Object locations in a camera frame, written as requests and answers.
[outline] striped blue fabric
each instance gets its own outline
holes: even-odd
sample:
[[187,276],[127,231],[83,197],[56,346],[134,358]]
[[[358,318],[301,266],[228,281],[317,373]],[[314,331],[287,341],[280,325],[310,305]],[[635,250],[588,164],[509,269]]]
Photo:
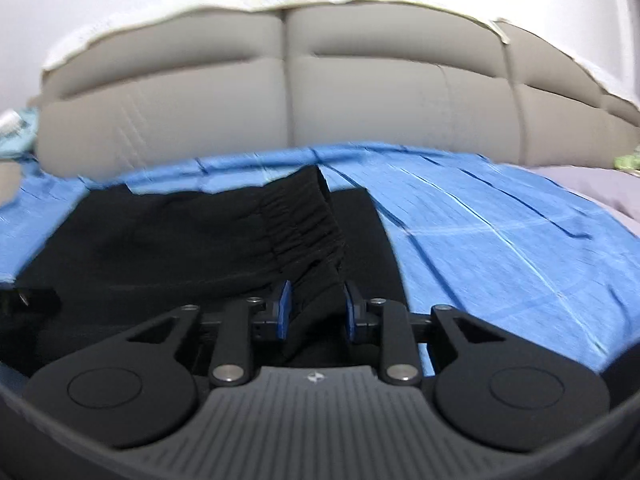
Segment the striped blue fabric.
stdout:
[[640,239],[607,211],[480,155],[377,143],[192,159],[102,183],[26,164],[17,199],[0,208],[0,281],[14,279],[88,189],[214,193],[305,164],[318,164],[333,190],[369,189],[414,312],[449,303],[594,370],[640,339]]

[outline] mattress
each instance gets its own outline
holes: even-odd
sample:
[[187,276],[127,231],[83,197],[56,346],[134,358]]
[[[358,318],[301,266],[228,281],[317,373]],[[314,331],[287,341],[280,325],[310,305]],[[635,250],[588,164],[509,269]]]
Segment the mattress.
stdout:
[[640,340],[640,238],[606,209],[481,155],[378,143],[194,158],[108,182],[55,178],[24,161],[20,191],[0,208],[0,283],[11,284],[89,189],[215,193],[307,164],[331,190],[369,189],[412,311],[452,304],[596,371]]

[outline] white object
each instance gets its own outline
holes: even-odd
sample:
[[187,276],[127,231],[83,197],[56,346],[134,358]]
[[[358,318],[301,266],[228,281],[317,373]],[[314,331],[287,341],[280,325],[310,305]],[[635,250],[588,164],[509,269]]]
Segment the white object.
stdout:
[[0,115],[0,137],[7,136],[22,127],[23,120],[15,110],[6,110]]

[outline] folded black clothing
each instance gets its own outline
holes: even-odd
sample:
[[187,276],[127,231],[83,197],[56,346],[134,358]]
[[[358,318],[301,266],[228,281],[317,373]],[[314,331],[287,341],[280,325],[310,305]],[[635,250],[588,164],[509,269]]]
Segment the folded black clothing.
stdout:
[[[337,216],[332,202],[341,205]],[[337,217],[351,233],[352,249],[346,249]],[[365,240],[367,231],[372,237]],[[366,279],[369,273],[372,280]],[[315,166],[262,187],[217,194],[136,195],[125,186],[94,190],[17,278],[17,287],[54,288],[62,309],[50,319],[33,320],[30,330],[24,324],[17,330],[22,355],[34,357],[31,365],[14,365],[28,373],[25,368],[176,306],[219,310],[234,297],[268,294],[281,280],[294,286],[283,360],[299,359],[305,351],[315,355],[319,344],[322,355],[311,361],[332,364],[341,359],[334,355],[342,352],[335,332],[344,325],[343,287],[350,276],[363,282],[366,293],[404,300],[368,193],[329,193]],[[380,276],[386,276],[384,283]],[[11,365],[15,360],[5,354],[15,356],[16,350],[2,345],[0,360]]]

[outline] padded headboard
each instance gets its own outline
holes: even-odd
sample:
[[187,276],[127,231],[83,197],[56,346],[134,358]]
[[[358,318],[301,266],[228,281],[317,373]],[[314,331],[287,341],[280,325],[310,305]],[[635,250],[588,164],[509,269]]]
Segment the padded headboard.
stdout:
[[380,140],[610,167],[640,112],[537,36],[392,3],[200,10],[119,32],[43,82],[37,154],[106,178],[182,158]]

